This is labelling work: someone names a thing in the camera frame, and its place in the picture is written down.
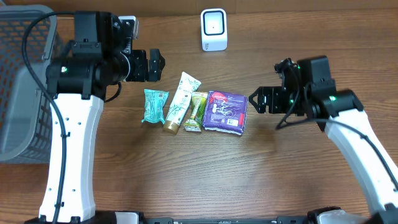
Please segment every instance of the teal package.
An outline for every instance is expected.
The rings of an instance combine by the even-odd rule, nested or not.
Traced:
[[[144,119],[141,121],[158,123],[161,121],[165,123],[163,115],[163,107],[166,104],[169,93],[159,90],[144,90],[145,93],[145,112]]]

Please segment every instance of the wood grain surface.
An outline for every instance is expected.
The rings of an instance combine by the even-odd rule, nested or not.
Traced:
[[[264,218],[304,215],[337,205],[369,215],[361,188],[338,148],[316,124],[275,131],[282,115],[250,106],[241,136],[206,131],[164,133],[142,124],[144,89],[169,91],[181,72],[200,91],[250,95],[280,85],[273,64],[327,55],[337,89],[352,89],[375,133],[398,162],[398,9],[284,12],[228,16],[228,49],[204,53],[198,16],[140,20],[135,49],[159,48],[166,60],[156,83],[123,83],[99,122],[94,192],[98,210],[139,210],[147,217]],[[73,21],[58,31],[73,38]],[[108,96],[116,91],[108,88]],[[48,165],[0,165],[0,222],[37,216]]]

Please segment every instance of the snack package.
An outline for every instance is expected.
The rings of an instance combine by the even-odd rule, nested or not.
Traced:
[[[199,80],[196,80],[186,72],[182,72],[180,83],[167,113],[166,123],[163,125],[164,131],[177,134],[182,119],[184,119],[191,103],[192,92],[196,91],[200,84]]]
[[[248,113],[248,98],[243,95],[209,91],[203,117],[205,130],[242,135]]]
[[[186,131],[201,132],[202,130],[202,119],[205,113],[207,101],[207,93],[193,92],[192,93],[192,115],[184,123]]]
[[[163,115],[163,107],[166,104],[169,93],[159,90],[144,90],[145,93],[145,112],[144,119],[141,121],[158,123],[161,121],[165,123]]]

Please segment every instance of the white tube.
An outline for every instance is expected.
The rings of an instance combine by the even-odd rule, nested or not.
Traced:
[[[163,126],[164,131],[177,134],[182,119],[184,119],[185,113],[191,103],[192,92],[196,91],[200,84],[201,82],[182,72],[180,84],[178,84],[177,91],[167,113],[166,122]]]

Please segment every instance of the yellow green package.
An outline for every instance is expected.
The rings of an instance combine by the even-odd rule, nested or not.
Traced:
[[[205,113],[207,101],[207,93],[193,92],[192,93],[192,115],[184,123],[186,131],[202,131],[203,114]]]
[[[159,90],[144,90],[145,93],[145,112],[144,119],[141,121],[158,123],[161,121],[165,123],[163,115],[163,107],[166,104],[169,93]]]

